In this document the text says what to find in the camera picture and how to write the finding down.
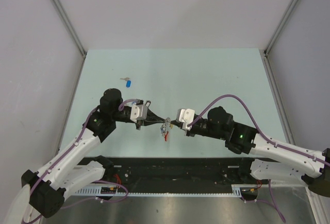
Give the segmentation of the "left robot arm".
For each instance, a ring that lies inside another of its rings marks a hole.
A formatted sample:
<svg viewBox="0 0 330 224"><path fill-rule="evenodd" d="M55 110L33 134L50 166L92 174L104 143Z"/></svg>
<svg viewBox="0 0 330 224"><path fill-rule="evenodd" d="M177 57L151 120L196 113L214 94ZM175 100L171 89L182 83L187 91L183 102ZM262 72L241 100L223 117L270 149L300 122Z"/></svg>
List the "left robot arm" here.
<svg viewBox="0 0 330 224"><path fill-rule="evenodd" d="M166 120L153 113L149 105L149 101L140 99L123 100L120 90L107 89L73 141L36 172L27 170L23 173L22 185L30 186L29 205L41 216L50 218L61 209L71 192L94 181L111 181L114 170L100 162L79 169L74 181L67 177L86 154L116 129L117 122L135 124L136 129L165 123Z"/></svg>

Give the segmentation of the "red handled keyring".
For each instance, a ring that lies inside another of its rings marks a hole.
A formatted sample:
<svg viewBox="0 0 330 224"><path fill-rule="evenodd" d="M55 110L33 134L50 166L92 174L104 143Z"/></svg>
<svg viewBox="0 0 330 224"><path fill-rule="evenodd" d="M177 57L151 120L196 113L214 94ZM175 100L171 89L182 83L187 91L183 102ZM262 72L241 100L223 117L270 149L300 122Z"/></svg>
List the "red handled keyring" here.
<svg viewBox="0 0 330 224"><path fill-rule="evenodd" d="M173 125L171 124L171 119L169 117L167 117L163 124L160 127L160 132L162 137L164 138L164 141L167 142L168 138L169 138L169 133L170 130L173 128Z"/></svg>

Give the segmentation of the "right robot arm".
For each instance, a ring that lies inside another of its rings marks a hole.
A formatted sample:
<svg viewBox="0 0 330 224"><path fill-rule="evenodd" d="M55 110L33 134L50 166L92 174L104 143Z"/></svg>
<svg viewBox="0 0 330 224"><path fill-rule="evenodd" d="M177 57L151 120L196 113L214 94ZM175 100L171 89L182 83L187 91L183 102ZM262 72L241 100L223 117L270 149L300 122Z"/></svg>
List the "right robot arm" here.
<svg viewBox="0 0 330 224"><path fill-rule="evenodd" d="M238 170L243 183L275 180L300 184L320 196L329 197L329 149L311 150L281 142L257 128L234 121L222 107L212 108L206 118L198 118L192 109L179 109L171 124L186 136L205 136L223 140L235 154L254 155L249 165Z"/></svg>

